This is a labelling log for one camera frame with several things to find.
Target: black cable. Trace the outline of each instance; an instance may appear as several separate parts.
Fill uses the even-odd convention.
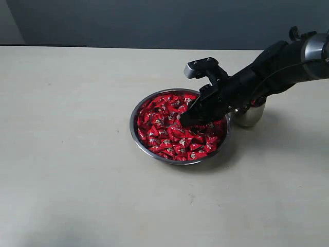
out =
[[[300,63],[292,64],[292,65],[289,65],[289,66],[283,67],[283,68],[281,68],[281,69],[278,69],[277,71],[274,71],[272,74],[270,74],[269,76],[265,77],[265,79],[262,80],[262,81],[261,81],[261,82],[255,87],[255,89],[253,90],[253,92],[252,92],[252,94],[251,94],[250,100],[252,100],[252,97],[253,97],[254,93],[257,91],[257,89],[258,89],[261,85],[263,85],[263,83],[264,83],[266,80],[268,80],[269,78],[271,78],[272,76],[274,76],[276,73],[281,72],[281,71],[283,71],[283,70],[285,70],[285,69],[287,69],[287,68],[291,68],[291,67],[295,67],[295,66],[299,66],[299,65],[304,65],[304,64],[306,64],[306,63],[311,63],[311,62],[320,62],[320,61],[325,61],[325,59],[320,59],[320,58],[318,58],[318,59],[310,59],[310,60],[307,60],[307,61],[304,61],[304,62],[300,62]]]

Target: bowl rim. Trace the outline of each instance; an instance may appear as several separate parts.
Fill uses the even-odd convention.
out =
[[[133,109],[133,112],[130,116],[130,121],[129,121],[129,128],[130,128],[130,133],[133,137],[134,142],[137,144],[137,146],[147,155],[159,160],[159,161],[163,161],[169,164],[173,164],[173,165],[192,165],[192,164],[196,164],[199,162],[202,162],[204,160],[207,160],[210,157],[215,156],[216,154],[219,153],[219,151],[223,148],[223,146],[225,145],[225,143],[228,141],[228,139],[230,138],[231,135],[231,118],[229,114],[225,115],[226,118],[226,123],[227,123],[227,131],[226,131],[226,135],[224,140],[222,141],[221,145],[212,153],[210,153],[209,155],[197,159],[197,160],[193,160],[193,161],[173,161],[173,160],[168,160],[166,158],[163,158],[155,153],[152,153],[150,150],[148,150],[139,140],[138,138],[138,134],[137,134],[137,129],[135,130],[135,116],[137,115],[137,111],[140,109],[140,107],[142,106],[142,104],[144,104],[144,102],[146,102],[147,100],[149,100],[150,98],[154,98],[155,96],[159,95],[159,94],[165,94],[165,93],[170,93],[170,92],[186,92],[186,93],[192,93],[192,94],[197,94],[200,95],[200,92],[195,91],[195,90],[191,90],[191,89],[165,89],[165,90],[160,90],[158,92],[152,93],[148,96],[146,96],[144,99],[142,99]]]

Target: red candy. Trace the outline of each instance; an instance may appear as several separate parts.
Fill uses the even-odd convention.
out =
[[[226,120],[183,128],[180,115],[198,96],[159,95],[142,104],[137,116],[138,138],[157,155],[175,161],[193,161],[217,149],[227,129]]]

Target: pile of candies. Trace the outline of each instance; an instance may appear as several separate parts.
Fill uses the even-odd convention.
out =
[[[218,148],[225,137],[225,118],[207,125],[183,128],[180,115],[197,98],[193,94],[165,94],[145,102],[137,117],[140,141],[151,152],[175,161],[192,161]]]

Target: robotic hand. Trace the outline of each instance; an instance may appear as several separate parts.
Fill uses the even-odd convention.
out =
[[[207,76],[211,84],[200,88],[200,96],[181,115],[183,126],[220,120],[235,109],[248,109],[252,101],[263,104],[266,97],[291,88],[298,82],[329,78],[329,34],[315,31],[299,35],[289,32],[292,43],[276,42],[250,65],[233,76],[214,58],[189,62],[187,78]]]

